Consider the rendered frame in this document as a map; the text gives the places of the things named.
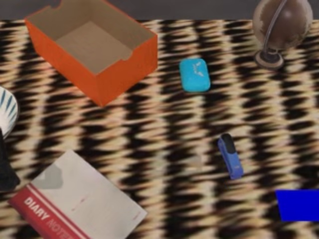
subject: tiger print blanket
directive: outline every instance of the tiger print blanket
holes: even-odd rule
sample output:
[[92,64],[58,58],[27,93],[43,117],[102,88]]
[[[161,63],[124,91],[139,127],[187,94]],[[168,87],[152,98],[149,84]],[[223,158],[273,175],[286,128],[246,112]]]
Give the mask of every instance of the tiger print blanket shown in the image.
[[[277,72],[255,65],[249,20],[141,22],[159,35],[159,67],[105,108],[35,53],[23,21],[0,22],[0,82],[20,102],[6,139],[17,190],[73,149],[148,211],[130,239],[318,238],[317,223],[281,222],[274,191],[319,185],[319,21]],[[210,91],[182,90],[187,57],[206,60]],[[239,180],[216,146],[225,132]],[[14,193],[0,194],[0,239],[40,238]]]

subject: animal print fabric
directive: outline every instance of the animal print fabric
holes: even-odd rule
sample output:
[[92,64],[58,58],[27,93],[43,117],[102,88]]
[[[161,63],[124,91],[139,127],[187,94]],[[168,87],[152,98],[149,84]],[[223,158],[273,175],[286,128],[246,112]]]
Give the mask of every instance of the animal print fabric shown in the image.
[[[23,21],[0,22],[0,82],[20,103],[6,139],[17,190],[73,149],[148,211],[129,239],[317,239],[317,223],[281,222],[274,191],[319,185],[319,21],[277,72],[255,65],[249,20],[141,22],[158,33],[159,67],[105,108],[35,53]],[[207,62],[210,91],[182,90],[187,57]],[[225,132],[239,180],[216,145]],[[0,238],[40,238],[14,194],[0,194]]]

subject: box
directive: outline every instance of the box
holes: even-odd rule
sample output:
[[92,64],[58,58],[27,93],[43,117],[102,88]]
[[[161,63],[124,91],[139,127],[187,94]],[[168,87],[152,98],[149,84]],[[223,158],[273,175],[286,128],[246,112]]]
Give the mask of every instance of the box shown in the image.
[[125,239],[147,215],[72,150],[23,187],[9,204],[44,239]]
[[62,0],[25,24],[36,52],[99,106],[157,68],[157,35],[104,0]]

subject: blue square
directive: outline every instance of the blue square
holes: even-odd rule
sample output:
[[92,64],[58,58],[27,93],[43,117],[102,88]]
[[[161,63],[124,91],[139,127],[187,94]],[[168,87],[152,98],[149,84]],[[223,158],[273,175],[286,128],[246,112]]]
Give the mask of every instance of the blue square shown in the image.
[[210,88],[206,62],[201,58],[184,59],[179,64],[181,84],[187,92],[205,92]]

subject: red and white notebook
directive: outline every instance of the red and white notebook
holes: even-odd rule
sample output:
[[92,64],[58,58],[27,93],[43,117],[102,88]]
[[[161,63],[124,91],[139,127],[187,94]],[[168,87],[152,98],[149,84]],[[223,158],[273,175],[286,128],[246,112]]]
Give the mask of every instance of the red and white notebook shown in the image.
[[147,215],[71,150],[9,203],[44,239],[125,239]]

